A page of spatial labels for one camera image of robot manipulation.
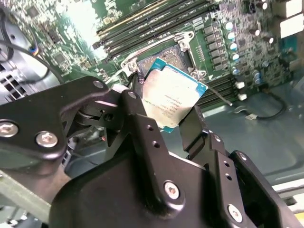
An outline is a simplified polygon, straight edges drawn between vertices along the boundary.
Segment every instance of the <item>black plastic part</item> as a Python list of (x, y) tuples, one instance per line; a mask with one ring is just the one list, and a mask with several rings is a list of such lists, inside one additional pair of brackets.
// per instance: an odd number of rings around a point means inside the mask
[(209, 130), (199, 107), (194, 106), (180, 122), (180, 135), (184, 151), (192, 160), (204, 147)]
[(303, 227), (247, 155), (234, 151), (229, 157), (237, 168), (246, 213), (254, 218), (256, 226)]
[(146, 203), (139, 163), (134, 151), (124, 146), (123, 154), (71, 180), (58, 193), (52, 203), (49, 228), (212, 227), (203, 207), (208, 199), (204, 194), (208, 187), (206, 171), (169, 156), (169, 162), (182, 171), (178, 177), (186, 186), (187, 201), (174, 219), (163, 219)]
[[(94, 77), (84, 77), (0, 106), (0, 121), (12, 122), (19, 128), (13, 137), (0, 137), (0, 169), (35, 174), (56, 171), (78, 109), (109, 91), (105, 84), (102, 89), (96, 87), (94, 81)], [(36, 143), (37, 134), (43, 131), (57, 136), (56, 146), (45, 148)]]

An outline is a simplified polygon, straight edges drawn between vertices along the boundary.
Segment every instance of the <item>integrated circuit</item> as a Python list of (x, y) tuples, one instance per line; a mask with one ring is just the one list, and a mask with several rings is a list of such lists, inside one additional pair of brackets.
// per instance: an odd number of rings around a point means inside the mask
[(238, 40), (238, 45), (239, 45), (240, 47), (244, 46), (245, 44), (246, 44), (246, 41), (245, 41), (244, 39), (239, 39), (239, 40)]
[(210, 35), (210, 36), (207, 36), (207, 37), (206, 37), (206, 40), (207, 40), (208, 43), (210, 43), (210, 42), (212, 42), (212, 41), (215, 41), (215, 35), (212, 34), (212, 35)]
[(169, 47), (167, 49), (164, 49), (163, 51), (161, 51), (155, 55), (152, 55), (147, 58), (144, 58), (143, 60), (140, 60), (137, 63), (137, 65), (138, 65), (140, 71), (144, 75), (146, 75), (148, 73), (149, 69), (151, 68), (151, 66), (153, 65), (153, 63), (155, 62), (156, 58), (161, 58), (165, 62), (175, 66), (179, 70), (181, 70), (185, 73), (189, 73), (188, 69), (187, 69), (186, 60), (184, 59), (184, 57), (182, 56), (180, 47), (178, 45), (175, 45), (175, 46)]
[(231, 12), (231, 11), (235, 10), (235, 8), (236, 8), (236, 6), (235, 6), (234, 3), (229, 3), (229, 4), (227, 5), (227, 11), (228, 11), (228, 12)]
[(217, 65), (215, 65), (214, 66), (214, 69), (216, 70), (216, 71), (218, 71), (218, 70), (222, 70), (222, 69), (224, 69), (224, 66), (223, 66), (223, 64), (217, 64)]
[(26, 12), (31, 18), (34, 18), (39, 15), (39, 11), (35, 6), (31, 6), (31, 7), (27, 8)]
[(208, 27), (204, 28), (204, 32), (205, 32), (206, 34), (212, 33), (212, 32), (213, 32), (212, 26), (208, 26)]
[(57, 54), (57, 55), (54, 56), (54, 60), (59, 65), (59, 64), (65, 62), (66, 58), (61, 53), (59, 53), (59, 54)]
[(209, 48), (210, 51), (212, 51), (212, 50), (214, 50), (214, 49), (217, 49), (218, 46), (217, 46), (217, 44), (214, 42), (214, 43), (212, 43), (212, 44), (209, 44), (209, 45), (208, 45), (208, 48)]
[(222, 59), (221, 59), (221, 57), (213, 58), (212, 62), (213, 62), (213, 64), (218, 64), (218, 63), (222, 62)]
[(210, 55), (213, 58), (219, 56), (219, 50), (215, 50), (215, 51), (210, 52)]

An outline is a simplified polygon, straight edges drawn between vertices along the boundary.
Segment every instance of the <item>capacitor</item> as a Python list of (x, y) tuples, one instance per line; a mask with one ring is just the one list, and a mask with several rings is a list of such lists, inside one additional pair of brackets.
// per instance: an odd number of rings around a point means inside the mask
[(272, 44), (275, 39), (273, 39), (273, 37), (263, 37), (263, 40), (268, 44)]
[(238, 46), (236, 43), (230, 43), (228, 44), (228, 48), (231, 50), (231, 51), (236, 51)]
[(251, 30), (249, 30), (249, 32), (252, 35), (255, 35), (256, 37), (260, 35), (260, 30), (258, 30), (258, 29), (251, 29)]
[(238, 74), (239, 74), (239, 69), (237, 69), (236, 67), (232, 67), (231, 73), (232, 73), (233, 75), (238, 75)]
[(224, 24), (224, 28), (226, 29), (226, 30), (228, 30), (228, 31), (231, 31), (232, 29), (233, 29), (233, 23), (232, 22), (226, 22), (225, 24)]
[(234, 39), (234, 37), (236, 37), (236, 35), (234, 34), (234, 32), (229, 32), (226, 34), (226, 38), (227, 39)]
[(262, 63), (262, 67), (264, 68), (267, 68), (269, 66), (269, 62), (267, 60), (265, 60), (263, 63)]
[(238, 60), (239, 59), (239, 54), (238, 53), (233, 53), (230, 55), (230, 58), (234, 61)]
[(258, 70), (254, 70), (252, 72), (252, 76), (253, 76), (253, 81), (256, 85), (261, 84), (262, 83), (262, 79), (261, 79), (261, 73)]
[(267, 2), (259, 2), (256, 4), (256, 7), (259, 9), (262, 9), (262, 10), (266, 10), (268, 7), (268, 4), (267, 4)]

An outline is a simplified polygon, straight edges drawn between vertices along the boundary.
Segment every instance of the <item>bolt head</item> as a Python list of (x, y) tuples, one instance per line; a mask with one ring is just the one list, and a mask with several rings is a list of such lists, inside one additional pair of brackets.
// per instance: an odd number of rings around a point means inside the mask
[(97, 87), (102, 89), (104, 87), (104, 85), (100, 82), (100, 81), (94, 81), (93, 84)]
[(168, 196), (171, 199), (176, 200), (180, 196), (180, 191), (178, 187), (172, 182), (166, 182), (164, 188), (165, 188), (165, 192), (168, 194)]
[(58, 138), (51, 132), (41, 132), (36, 137), (38, 145), (51, 148), (57, 145)]
[(220, 142), (220, 138), (216, 134), (214, 135), (214, 137), (218, 142)]
[(241, 212), (234, 205), (229, 204), (228, 205), (228, 211), (229, 211), (229, 214), (232, 216), (232, 218), (236, 222), (241, 223), (243, 221), (243, 217), (242, 217)]
[(136, 98), (137, 98), (137, 97), (136, 97), (136, 94), (133, 93), (133, 92), (128, 92), (128, 95), (129, 95), (130, 97), (132, 97), (133, 99), (136, 99)]
[(10, 138), (18, 133), (18, 127), (10, 122), (0, 123), (0, 137)]

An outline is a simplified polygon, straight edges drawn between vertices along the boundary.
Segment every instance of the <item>microchip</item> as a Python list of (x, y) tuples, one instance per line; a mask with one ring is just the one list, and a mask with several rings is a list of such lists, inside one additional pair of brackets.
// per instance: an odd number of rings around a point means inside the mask
[(205, 32), (206, 34), (210, 34), (210, 33), (213, 32), (213, 28), (212, 28), (211, 26), (205, 27), (205, 28), (204, 28), (204, 32)]
[(249, 20), (249, 21), (253, 21), (254, 19), (255, 19), (255, 18), (254, 18), (253, 15), (249, 15), (249, 16), (248, 16), (248, 20)]
[(214, 35), (215, 35), (215, 36), (219, 36), (219, 35), (220, 35), (220, 32), (219, 32), (219, 31), (216, 31), (216, 32), (214, 32)]
[(91, 64), (90, 64), (88, 61), (86, 61), (86, 62), (85, 62), (85, 67), (86, 67), (86, 68), (90, 68), (90, 67), (91, 67)]
[(257, 56), (259, 56), (259, 55), (261, 55), (261, 54), (262, 54), (262, 49), (259, 48), (258, 50), (256, 50), (256, 55), (257, 55)]
[(94, 50), (96, 50), (97, 48), (99, 48), (101, 45), (100, 45), (100, 42), (95, 42), (92, 47)]
[(210, 52), (210, 55), (211, 55), (212, 58), (219, 56), (219, 50), (215, 50), (215, 51)]
[(34, 17), (36, 17), (37, 15), (39, 15), (39, 11), (38, 11), (38, 9), (37, 9), (35, 6), (29, 7), (26, 11), (27, 11), (27, 14), (28, 14), (31, 18), (34, 18)]
[(214, 66), (214, 69), (215, 69), (215, 70), (222, 70), (223, 68), (224, 68), (224, 66), (223, 66), (223, 64), (221, 64), (221, 63)]
[(208, 48), (209, 48), (210, 51), (212, 51), (212, 50), (214, 50), (214, 49), (217, 49), (218, 46), (217, 46), (217, 44), (214, 42), (214, 43), (212, 43), (212, 44), (209, 44), (209, 45), (208, 45)]
[(221, 39), (218, 39), (218, 40), (217, 40), (217, 45), (218, 45), (218, 46), (222, 46), (222, 40), (221, 40)]
[(218, 64), (222, 62), (222, 59), (220, 57), (212, 59), (213, 64)]
[(214, 36), (213, 34), (210, 35), (210, 36), (207, 36), (207, 37), (206, 37), (206, 40), (207, 40), (208, 43), (209, 43), (209, 42), (212, 42), (212, 41), (215, 40), (215, 36)]
[(227, 11), (228, 12), (231, 12), (231, 11), (235, 10), (235, 8), (236, 8), (236, 6), (235, 6), (234, 3), (230, 3), (230, 4), (227, 5)]
[(222, 51), (224, 51), (225, 49), (224, 49), (224, 47), (219, 47), (219, 49), (218, 49), (220, 52), (222, 52)]
[(219, 26), (219, 24), (217, 22), (213, 22), (211, 26), (214, 28), (217, 28)]
[(92, 65), (96, 65), (97, 64), (97, 61), (95, 59), (91, 60), (91, 64)]
[(271, 48), (271, 49), (268, 49), (267, 52), (272, 55), (276, 52), (276, 50), (274, 48)]
[(245, 41), (244, 39), (239, 39), (239, 40), (238, 40), (238, 45), (239, 45), (240, 47), (244, 46), (245, 44), (246, 44), (246, 41)]
[(61, 54), (57, 54), (55, 57), (54, 57), (54, 60), (58, 63), (58, 64), (61, 64), (63, 62), (65, 62), (66, 58)]
[(48, 35), (54, 44), (58, 43), (61, 40), (57, 32), (52, 28), (48, 31)]

